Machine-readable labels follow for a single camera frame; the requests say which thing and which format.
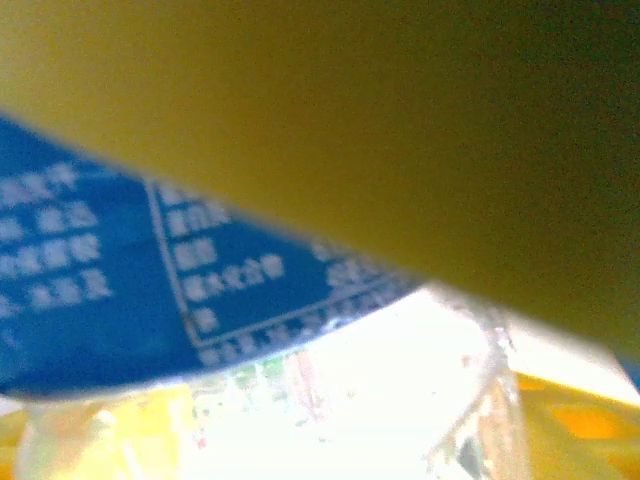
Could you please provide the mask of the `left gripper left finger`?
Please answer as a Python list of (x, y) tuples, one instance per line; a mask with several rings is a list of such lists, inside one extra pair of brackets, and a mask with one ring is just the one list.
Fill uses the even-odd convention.
[(185, 479), (195, 451), (186, 387), (34, 403), (21, 479)]

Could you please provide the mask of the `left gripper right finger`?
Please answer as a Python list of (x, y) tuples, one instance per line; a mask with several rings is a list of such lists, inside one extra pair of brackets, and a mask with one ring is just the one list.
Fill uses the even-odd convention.
[(639, 478), (637, 406), (525, 374), (517, 383), (533, 478)]

